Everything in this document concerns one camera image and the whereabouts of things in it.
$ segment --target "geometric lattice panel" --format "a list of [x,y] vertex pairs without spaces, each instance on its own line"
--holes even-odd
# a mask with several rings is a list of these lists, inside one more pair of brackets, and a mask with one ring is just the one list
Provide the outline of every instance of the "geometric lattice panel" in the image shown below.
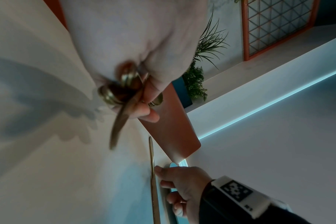
[[304,29],[314,0],[248,0],[249,56]]

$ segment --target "white tabletop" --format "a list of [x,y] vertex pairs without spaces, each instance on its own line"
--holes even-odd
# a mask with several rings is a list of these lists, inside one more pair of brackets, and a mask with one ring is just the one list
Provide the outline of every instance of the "white tabletop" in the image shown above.
[[45,3],[0,1],[0,223],[153,223],[149,133],[110,151],[114,118]]

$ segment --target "metallic gold object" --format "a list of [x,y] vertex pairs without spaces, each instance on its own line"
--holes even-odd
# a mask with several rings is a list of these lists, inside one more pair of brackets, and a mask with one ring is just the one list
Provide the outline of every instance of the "metallic gold object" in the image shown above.
[[160,224],[160,206],[158,203],[158,193],[157,193],[157,182],[156,175],[154,174],[154,152],[153,152],[153,141],[152,137],[149,137],[149,145],[150,145],[150,153],[151,153],[151,165],[152,165],[152,173],[151,173],[151,197],[152,197],[152,211],[153,211],[153,223]]
[[[117,145],[120,131],[130,115],[134,112],[135,105],[140,102],[145,85],[145,81],[142,80],[137,71],[137,66],[132,62],[125,63],[122,66],[120,73],[119,84],[109,83],[98,88],[98,95],[105,103],[121,106],[110,135],[110,149],[113,149]],[[157,106],[160,105],[162,101],[163,94],[161,93],[148,105],[150,107]]]

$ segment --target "plant pot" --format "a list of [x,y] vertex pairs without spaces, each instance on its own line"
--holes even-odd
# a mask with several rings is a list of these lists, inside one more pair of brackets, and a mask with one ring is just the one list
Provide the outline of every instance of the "plant pot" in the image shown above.
[[186,90],[186,86],[184,84],[183,77],[180,77],[172,82],[174,89],[179,97],[180,102],[182,103],[184,108],[189,107],[193,104],[190,97],[188,96],[188,91]]

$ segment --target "green plant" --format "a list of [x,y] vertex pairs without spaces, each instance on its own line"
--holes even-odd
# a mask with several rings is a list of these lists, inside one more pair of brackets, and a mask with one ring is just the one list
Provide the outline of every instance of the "green plant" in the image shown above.
[[218,20],[216,24],[211,28],[212,17],[213,17],[213,11],[209,19],[209,22],[200,37],[198,47],[196,48],[196,51],[195,51],[194,60],[201,61],[203,58],[205,58],[206,60],[211,62],[216,67],[216,65],[211,61],[212,57],[204,55],[204,53],[212,54],[218,59],[220,59],[215,53],[222,54],[221,52],[218,51],[218,49],[226,48],[222,44],[226,44],[224,40],[226,39],[228,33],[224,36],[222,32],[225,31],[226,29],[217,31],[220,20]]
[[183,74],[184,84],[190,98],[195,99],[202,97],[205,101],[208,95],[205,93],[207,89],[204,89],[202,86],[204,71],[202,67],[195,67],[195,63],[196,61],[193,60],[188,70]]

